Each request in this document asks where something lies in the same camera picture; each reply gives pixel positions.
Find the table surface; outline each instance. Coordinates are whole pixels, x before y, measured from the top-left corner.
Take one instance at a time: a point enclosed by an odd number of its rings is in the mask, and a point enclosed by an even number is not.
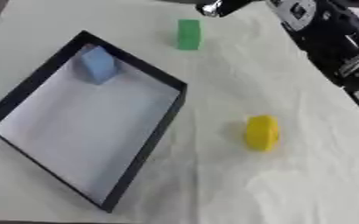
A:
[[[201,20],[197,52],[175,49]],[[359,223],[359,108],[317,71],[263,3],[200,17],[142,0],[17,0],[0,17],[0,99],[81,30],[189,84],[185,107],[115,212],[97,210],[0,140],[0,220]],[[243,123],[278,118],[271,153]]]

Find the wrinkled white fabric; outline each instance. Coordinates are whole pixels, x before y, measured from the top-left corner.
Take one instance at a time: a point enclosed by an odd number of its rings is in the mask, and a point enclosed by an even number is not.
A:
[[[179,18],[203,46],[176,50]],[[358,223],[359,108],[263,3],[230,17],[143,1],[17,0],[0,18],[0,99],[81,29],[189,84],[187,103],[113,214],[0,141],[0,219],[136,223]],[[250,116],[278,118],[271,153],[245,149]]]

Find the box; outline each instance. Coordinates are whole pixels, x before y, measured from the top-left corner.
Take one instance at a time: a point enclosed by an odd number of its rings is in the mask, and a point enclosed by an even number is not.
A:
[[[119,61],[99,86],[78,66],[96,46]],[[82,31],[0,101],[0,138],[111,212],[186,94],[186,83]]]

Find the cube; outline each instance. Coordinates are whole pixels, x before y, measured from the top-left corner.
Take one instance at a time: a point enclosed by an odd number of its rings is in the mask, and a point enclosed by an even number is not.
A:
[[[81,63],[87,69],[88,77],[96,85],[113,78],[118,71],[116,59],[101,46],[97,46],[81,56]]]
[[[179,21],[177,47],[180,50],[198,50],[201,43],[200,21],[196,19],[181,19]]]

